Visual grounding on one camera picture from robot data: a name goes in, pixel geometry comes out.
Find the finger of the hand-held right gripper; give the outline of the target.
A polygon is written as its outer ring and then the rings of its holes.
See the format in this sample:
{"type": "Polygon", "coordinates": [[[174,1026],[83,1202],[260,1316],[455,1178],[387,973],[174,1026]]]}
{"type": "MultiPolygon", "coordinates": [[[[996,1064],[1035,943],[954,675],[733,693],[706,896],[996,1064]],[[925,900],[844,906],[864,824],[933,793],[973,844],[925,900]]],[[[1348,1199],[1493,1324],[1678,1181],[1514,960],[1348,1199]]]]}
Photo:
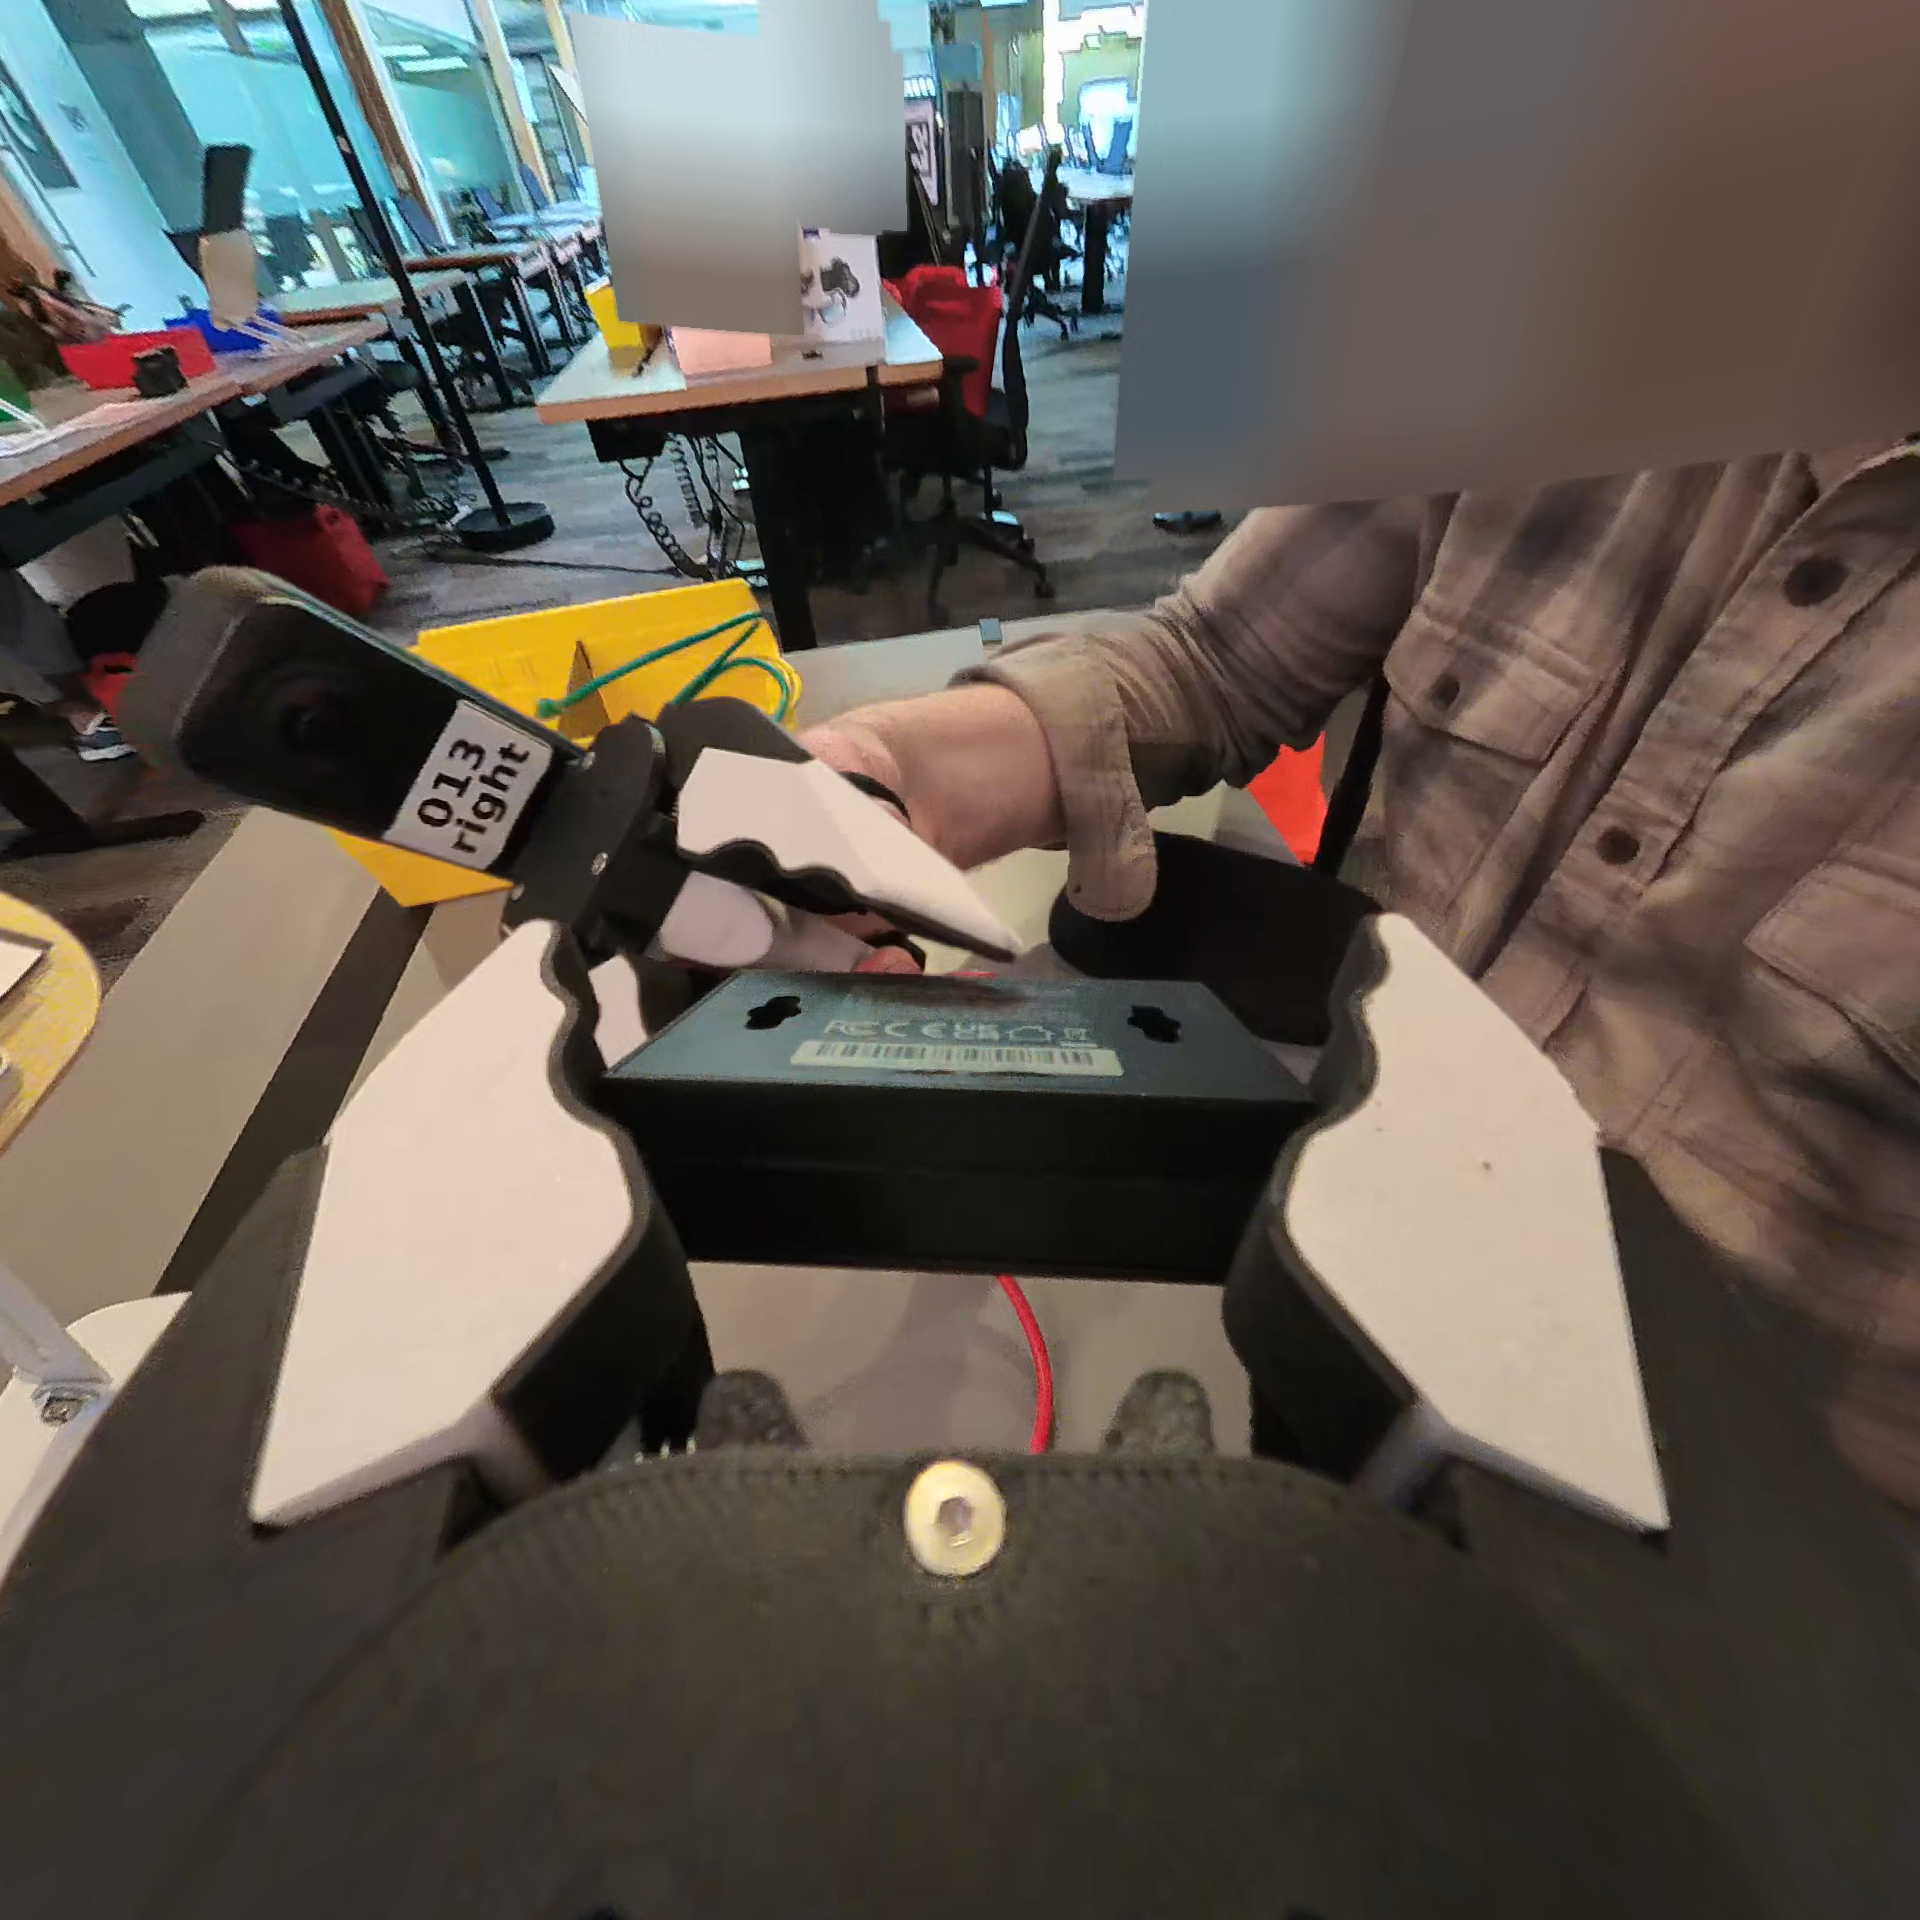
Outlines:
{"type": "Polygon", "coordinates": [[[838,922],[699,874],[683,880],[646,948],[658,963],[720,973],[901,970],[901,943],[860,940],[838,922]]]}
{"type": "Polygon", "coordinates": [[[811,757],[698,752],[677,796],[677,844],[695,874],[822,922],[875,919],[998,963],[1024,948],[968,876],[811,757]]]}

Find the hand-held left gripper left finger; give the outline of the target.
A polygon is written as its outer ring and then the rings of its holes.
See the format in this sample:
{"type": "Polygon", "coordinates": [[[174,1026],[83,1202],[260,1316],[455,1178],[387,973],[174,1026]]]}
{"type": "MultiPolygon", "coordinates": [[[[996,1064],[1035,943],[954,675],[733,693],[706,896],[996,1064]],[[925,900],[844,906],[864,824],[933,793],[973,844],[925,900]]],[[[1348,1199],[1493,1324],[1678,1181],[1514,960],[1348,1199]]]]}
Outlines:
{"type": "Polygon", "coordinates": [[[248,1514],[288,1529],[438,1465],[514,1504],[712,1378],[682,1237],[603,1077],[584,960],[519,925],[331,1124],[248,1514]]]}

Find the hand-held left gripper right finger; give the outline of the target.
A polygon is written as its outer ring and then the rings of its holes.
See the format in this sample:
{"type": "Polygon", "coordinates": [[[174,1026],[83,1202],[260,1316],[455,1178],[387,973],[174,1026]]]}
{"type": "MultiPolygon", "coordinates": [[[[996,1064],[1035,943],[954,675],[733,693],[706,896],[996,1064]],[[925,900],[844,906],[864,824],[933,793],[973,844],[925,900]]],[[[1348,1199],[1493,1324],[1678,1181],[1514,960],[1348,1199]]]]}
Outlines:
{"type": "Polygon", "coordinates": [[[1413,1509],[1466,1465],[1669,1529],[1599,1137],[1568,1080],[1403,916],[1354,936],[1223,1295],[1255,1413],[1413,1509]]]}

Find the yellow plastic bin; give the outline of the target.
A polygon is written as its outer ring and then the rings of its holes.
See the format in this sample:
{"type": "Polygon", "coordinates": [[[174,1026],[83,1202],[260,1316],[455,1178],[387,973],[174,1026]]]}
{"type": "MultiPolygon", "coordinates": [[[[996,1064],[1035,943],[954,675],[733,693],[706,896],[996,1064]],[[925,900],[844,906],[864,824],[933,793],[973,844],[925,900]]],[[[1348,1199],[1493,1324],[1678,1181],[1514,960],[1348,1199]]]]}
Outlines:
{"type": "Polygon", "coordinates": [[[507,889],[498,859],[563,771],[563,752],[510,743],[482,706],[510,709],[578,752],[619,721],[658,721],[699,700],[736,700],[784,730],[799,722],[799,671],[742,584],[423,631],[415,655],[468,685],[462,721],[428,754],[384,839],[334,834],[406,907],[507,889]]]}

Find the black network switch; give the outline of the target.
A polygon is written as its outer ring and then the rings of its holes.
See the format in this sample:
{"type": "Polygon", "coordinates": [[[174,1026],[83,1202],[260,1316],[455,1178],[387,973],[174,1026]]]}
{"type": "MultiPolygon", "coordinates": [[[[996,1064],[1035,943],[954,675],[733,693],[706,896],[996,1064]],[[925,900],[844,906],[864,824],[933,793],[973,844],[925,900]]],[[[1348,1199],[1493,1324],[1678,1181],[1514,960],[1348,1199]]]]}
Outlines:
{"type": "Polygon", "coordinates": [[[1180,980],[736,971],[607,1069],[708,1264],[1221,1285],[1311,1115],[1180,980]]]}

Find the person's right forearm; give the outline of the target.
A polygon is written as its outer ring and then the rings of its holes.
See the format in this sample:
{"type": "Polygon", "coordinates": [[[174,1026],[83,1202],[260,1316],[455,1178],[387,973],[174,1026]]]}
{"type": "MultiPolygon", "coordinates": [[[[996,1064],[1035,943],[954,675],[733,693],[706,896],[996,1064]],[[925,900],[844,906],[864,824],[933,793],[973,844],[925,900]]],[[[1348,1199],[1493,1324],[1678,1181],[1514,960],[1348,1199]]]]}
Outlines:
{"type": "Polygon", "coordinates": [[[1246,784],[1303,748],[1384,666],[1427,588],[1455,495],[1259,509],[1139,612],[1021,640],[956,677],[1007,695],[1037,728],[1040,796],[998,778],[998,850],[1067,853],[1072,904],[1094,922],[1144,913],[1151,809],[1246,784]]]}

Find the black pole stand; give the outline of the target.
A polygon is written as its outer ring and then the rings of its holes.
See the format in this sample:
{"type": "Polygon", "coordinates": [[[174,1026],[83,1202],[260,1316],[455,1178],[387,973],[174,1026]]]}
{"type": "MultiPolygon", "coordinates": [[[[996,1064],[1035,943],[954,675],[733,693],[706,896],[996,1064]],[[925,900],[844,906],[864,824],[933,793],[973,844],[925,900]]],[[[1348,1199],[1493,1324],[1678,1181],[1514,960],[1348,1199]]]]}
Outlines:
{"type": "Polygon", "coordinates": [[[459,465],[478,481],[478,488],[482,490],[484,501],[456,513],[451,524],[451,533],[459,543],[459,546],[480,556],[507,556],[516,551],[522,553],[524,549],[531,549],[555,535],[555,522],[551,517],[551,509],[536,501],[511,501],[503,496],[496,483],[496,474],[482,449],[482,441],[476,436],[474,421],[467,413],[456,384],[447,375],[438,341],[434,338],[434,331],[421,304],[414,276],[402,263],[392,226],[388,225],[382,205],[376,203],[376,193],[372,187],[368,169],[352,145],[352,133],[330,89],[327,72],[317,58],[312,39],[304,28],[299,8],[298,2],[277,2],[277,13],[290,37],[304,77],[316,95],[331,145],[343,157],[357,203],[364,210],[372,231],[374,252],[379,257],[382,271],[392,281],[392,289],[397,292],[400,314],[405,321],[400,341],[405,345],[419,348],[423,354],[423,364],[429,378],[429,391],[438,399],[438,412],[431,413],[436,433],[456,441],[459,465]]]}

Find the long wooden desk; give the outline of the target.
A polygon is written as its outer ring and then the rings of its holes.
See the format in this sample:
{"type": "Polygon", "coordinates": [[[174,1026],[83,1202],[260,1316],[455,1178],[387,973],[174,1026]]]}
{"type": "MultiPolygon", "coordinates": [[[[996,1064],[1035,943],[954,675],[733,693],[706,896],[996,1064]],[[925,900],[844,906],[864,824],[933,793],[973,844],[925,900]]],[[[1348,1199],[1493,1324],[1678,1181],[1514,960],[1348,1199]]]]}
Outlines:
{"type": "MultiPolygon", "coordinates": [[[[85,401],[86,409],[4,436],[4,567],[43,561],[92,525],[123,517],[160,490],[202,474],[223,449],[216,426],[222,407],[274,394],[388,331],[384,319],[267,331],[260,353],[219,354],[210,372],[160,399],[54,391],[53,401],[85,401]]],[[[205,824],[197,809],[92,821],[8,743],[3,748],[3,811],[4,861],[181,842],[205,824]]]]}

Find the red tray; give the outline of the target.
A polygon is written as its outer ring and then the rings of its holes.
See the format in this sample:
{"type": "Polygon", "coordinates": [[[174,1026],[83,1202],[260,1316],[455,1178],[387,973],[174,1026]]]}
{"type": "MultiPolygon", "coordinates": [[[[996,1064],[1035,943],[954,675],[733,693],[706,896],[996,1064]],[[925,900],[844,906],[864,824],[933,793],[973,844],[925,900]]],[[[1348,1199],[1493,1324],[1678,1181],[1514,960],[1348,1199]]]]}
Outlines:
{"type": "Polygon", "coordinates": [[[197,328],[164,328],[115,331],[92,344],[60,344],[64,370],[96,394],[123,391],[138,384],[138,362],[152,353],[171,353],[183,383],[216,372],[208,338],[197,328]]]}

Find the person's plaid shirt torso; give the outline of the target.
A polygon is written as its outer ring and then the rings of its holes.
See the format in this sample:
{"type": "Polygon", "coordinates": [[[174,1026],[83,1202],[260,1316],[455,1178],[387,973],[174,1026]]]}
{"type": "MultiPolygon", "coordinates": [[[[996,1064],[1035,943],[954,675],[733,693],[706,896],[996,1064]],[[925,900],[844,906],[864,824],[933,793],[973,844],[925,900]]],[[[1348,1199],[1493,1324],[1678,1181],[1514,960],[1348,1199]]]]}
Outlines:
{"type": "Polygon", "coordinates": [[[1380,900],[1835,1347],[1915,1512],[1915,445],[1436,499],[1380,900]]]}

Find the black office chair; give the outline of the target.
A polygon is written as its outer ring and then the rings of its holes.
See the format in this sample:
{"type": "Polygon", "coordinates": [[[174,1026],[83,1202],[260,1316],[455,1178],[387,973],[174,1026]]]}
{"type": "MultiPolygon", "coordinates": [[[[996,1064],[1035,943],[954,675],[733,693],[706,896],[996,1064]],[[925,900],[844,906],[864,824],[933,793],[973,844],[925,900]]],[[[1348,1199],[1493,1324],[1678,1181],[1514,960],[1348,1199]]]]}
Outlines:
{"type": "Polygon", "coordinates": [[[902,492],[917,483],[940,481],[938,509],[912,525],[928,543],[928,615],[943,615],[943,579],[959,563],[965,549],[1004,561],[1031,579],[1040,601],[1056,594],[1047,564],[1021,522],[1004,509],[996,481],[1026,467],[1026,428],[1031,418],[1024,378],[1024,349],[1018,319],[1007,314],[998,324],[998,348],[991,372],[991,405],[983,421],[967,413],[959,372],[967,367],[942,364],[938,388],[925,401],[886,401],[883,441],[895,467],[902,492]]]}

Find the wooden top desk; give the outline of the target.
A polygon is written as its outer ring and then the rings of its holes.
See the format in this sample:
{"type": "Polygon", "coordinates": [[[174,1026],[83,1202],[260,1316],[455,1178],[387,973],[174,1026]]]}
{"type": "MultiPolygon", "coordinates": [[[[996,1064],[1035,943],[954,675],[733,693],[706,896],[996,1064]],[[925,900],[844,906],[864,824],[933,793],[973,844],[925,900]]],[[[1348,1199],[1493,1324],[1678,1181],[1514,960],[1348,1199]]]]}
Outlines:
{"type": "Polygon", "coordinates": [[[832,418],[877,417],[892,391],[934,388],[943,360],[890,296],[880,341],[774,341],[762,368],[686,375],[669,344],[635,368],[616,368],[595,338],[552,375],[535,401],[546,426],[584,426],[599,465],[656,457],[664,439],[738,439],[747,469],[759,567],[784,651],[819,640],[811,620],[811,563],[802,543],[799,433],[832,418]]]}

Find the yellow box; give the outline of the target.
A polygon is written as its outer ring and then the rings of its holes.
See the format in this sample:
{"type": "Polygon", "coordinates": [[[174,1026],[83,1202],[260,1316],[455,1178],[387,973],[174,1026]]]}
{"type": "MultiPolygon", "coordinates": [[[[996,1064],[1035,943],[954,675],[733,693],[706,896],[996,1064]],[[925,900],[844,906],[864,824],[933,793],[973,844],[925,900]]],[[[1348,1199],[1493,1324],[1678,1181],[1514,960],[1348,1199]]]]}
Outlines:
{"type": "Polygon", "coordinates": [[[592,324],[607,349],[615,372],[637,372],[661,345],[664,329],[656,322],[624,321],[616,309],[616,290],[610,276],[584,289],[592,324]]]}

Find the white rounded base board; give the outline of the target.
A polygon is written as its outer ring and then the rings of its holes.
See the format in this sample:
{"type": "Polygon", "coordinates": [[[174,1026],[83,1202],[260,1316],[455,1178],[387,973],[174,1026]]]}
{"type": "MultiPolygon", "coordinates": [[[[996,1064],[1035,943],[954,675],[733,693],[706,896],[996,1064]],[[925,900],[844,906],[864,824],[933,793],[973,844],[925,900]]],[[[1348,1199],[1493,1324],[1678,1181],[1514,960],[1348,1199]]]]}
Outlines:
{"type": "Polygon", "coordinates": [[[60,1481],[132,1373],[152,1354],[188,1296],[152,1295],[86,1313],[64,1332],[86,1361],[7,1368],[3,1392],[3,1570],[8,1572],[60,1481]]]}

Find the white printed box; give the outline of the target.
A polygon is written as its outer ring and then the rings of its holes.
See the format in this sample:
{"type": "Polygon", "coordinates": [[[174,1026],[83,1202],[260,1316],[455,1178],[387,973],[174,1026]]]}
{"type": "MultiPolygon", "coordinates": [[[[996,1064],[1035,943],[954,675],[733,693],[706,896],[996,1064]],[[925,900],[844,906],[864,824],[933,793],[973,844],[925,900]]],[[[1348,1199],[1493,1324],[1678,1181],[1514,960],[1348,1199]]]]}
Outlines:
{"type": "Polygon", "coordinates": [[[885,335],[877,236],[799,231],[799,337],[808,345],[877,344],[885,335]]]}

